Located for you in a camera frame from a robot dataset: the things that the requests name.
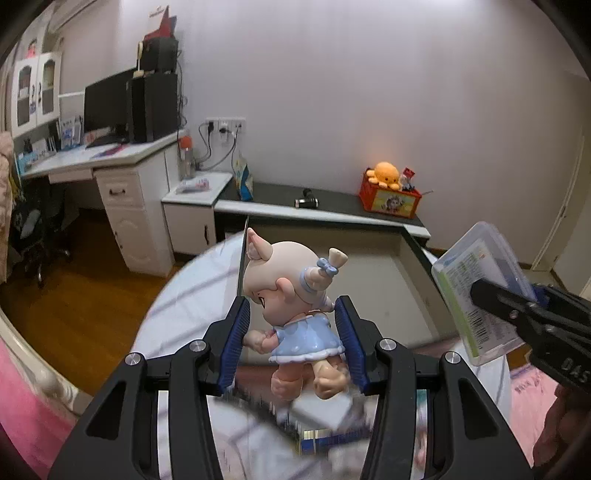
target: metal screw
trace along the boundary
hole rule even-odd
[[[139,353],[130,353],[125,357],[125,363],[128,365],[137,365],[141,362],[142,356]]]
[[[379,341],[379,345],[384,350],[394,350],[396,348],[396,342],[391,338],[383,338]]]
[[[447,352],[445,354],[445,360],[451,364],[458,364],[460,363],[461,359],[462,357],[460,356],[460,354],[456,352]]]
[[[193,351],[193,352],[202,352],[203,350],[205,350],[205,347],[207,346],[207,344],[203,341],[203,340],[193,340],[190,344],[189,344],[189,348]]]

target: pink bedsheet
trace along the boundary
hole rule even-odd
[[[556,385],[531,365],[511,372],[511,430],[530,465],[534,464],[534,445],[544,430],[546,413],[556,400]]]
[[[18,453],[41,479],[47,478],[74,426],[73,416],[55,412],[47,398],[31,391],[1,340],[0,423]]]

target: computer monitor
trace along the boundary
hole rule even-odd
[[[89,146],[120,143],[127,138],[127,107],[125,85],[134,76],[135,69],[116,73],[85,89],[84,132],[99,128],[112,129],[107,137],[97,138]]]

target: doll ear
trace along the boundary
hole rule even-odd
[[[296,297],[296,291],[294,290],[294,286],[292,283],[285,277],[278,278],[275,282],[277,288],[283,292],[285,295],[285,300],[287,303],[291,303]]]
[[[246,238],[248,241],[248,246],[246,247],[248,258],[251,260],[264,260],[265,262],[271,258],[273,245],[258,236],[252,228],[246,231]]]

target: bed frame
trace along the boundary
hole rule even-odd
[[[33,373],[34,378],[31,380],[34,380],[48,397],[56,398],[75,415],[82,415],[92,397],[75,387],[43,360],[43,357],[18,333],[2,309],[0,309],[0,339],[20,363]]]

